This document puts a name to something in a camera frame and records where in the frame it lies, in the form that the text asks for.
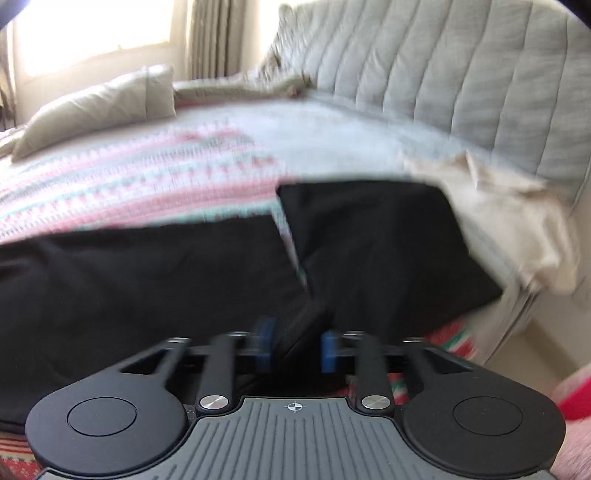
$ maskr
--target wall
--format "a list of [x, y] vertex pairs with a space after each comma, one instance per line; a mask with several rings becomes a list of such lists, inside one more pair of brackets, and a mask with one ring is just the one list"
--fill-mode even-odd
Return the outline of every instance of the wall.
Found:
[[577, 365], [591, 362], [591, 181], [574, 210], [583, 254], [579, 289], [567, 297], [544, 293], [534, 317]]

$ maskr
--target black cloth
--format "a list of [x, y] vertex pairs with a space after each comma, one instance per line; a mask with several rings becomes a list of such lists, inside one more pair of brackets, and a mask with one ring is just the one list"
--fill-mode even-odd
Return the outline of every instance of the black cloth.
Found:
[[403, 181], [278, 188], [313, 298], [341, 331], [421, 336], [498, 298], [438, 188]]
[[560, 0], [562, 4], [571, 10], [579, 19], [591, 28], [591, 1], [590, 0]]
[[270, 216], [72, 232], [0, 247], [0, 430], [44, 395], [171, 337], [277, 318], [280, 357], [330, 319], [310, 308]]

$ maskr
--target circular pad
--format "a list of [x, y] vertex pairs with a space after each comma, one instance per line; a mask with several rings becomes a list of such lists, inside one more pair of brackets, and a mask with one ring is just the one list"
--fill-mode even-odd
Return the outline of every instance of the circular pad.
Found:
[[548, 468], [564, 439], [556, 405], [491, 372], [442, 375], [407, 405], [402, 426], [416, 451], [471, 478], [517, 478]]
[[43, 466], [76, 477], [107, 477], [159, 460], [186, 426], [182, 403], [157, 379], [103, 371], [37, 403], [25, 434]]
[[82, 435], [106, 437], [130, 427], [137, 415], [137, 410], [128, 401], [99, 397], [85, 400], [71, 409], [68, 423]]
[[453, 416], [466, 430], [478, 435], [506, 435], [519, 425], [523, 415], [510, 401], [495, 397], [472, 397], [460, 402]]

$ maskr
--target cream sheet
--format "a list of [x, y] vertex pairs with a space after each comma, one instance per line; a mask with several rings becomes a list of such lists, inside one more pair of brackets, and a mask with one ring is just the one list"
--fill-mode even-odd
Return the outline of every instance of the cream sheet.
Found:
[[574, 291], [581, 253], [570, 212], [543, 180], [480, 162], [403, 160], [415, 179], [438, 185], [453, 208], [477, 224], [515, 264], [525, 288]]

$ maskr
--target crosshair symbol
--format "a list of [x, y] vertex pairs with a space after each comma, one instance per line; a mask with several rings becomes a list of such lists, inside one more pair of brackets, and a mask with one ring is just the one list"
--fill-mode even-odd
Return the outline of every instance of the crosshair symbol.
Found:
[[289, 408], [291, 411], [300, 411], [302, 408], [305, 408], [301, 403], [293, 402], [289, 405], [286, 405], [284, 408]]

